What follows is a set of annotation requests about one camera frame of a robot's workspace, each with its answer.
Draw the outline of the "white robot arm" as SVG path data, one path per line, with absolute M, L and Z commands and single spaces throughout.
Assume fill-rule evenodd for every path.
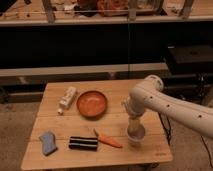
M 213 139 L 213 109 L 168 96 L 163 88 L 157 75 L 149 75 L 136 84 L 123 102 L 129 116 L 136 119 L 149 108 Z

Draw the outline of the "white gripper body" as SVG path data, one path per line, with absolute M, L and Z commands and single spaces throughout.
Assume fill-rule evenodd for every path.
M 135 110 L 134 105 L 130 99 L 126 99 L 122 102 L 125 110 L 129 116 L 129 124 L 127 127 L 127 135 L 129 138 L 143 138 L 145 136 L 145 128 L 140 123 L 140 118 L 144 114 L 145 109 Z

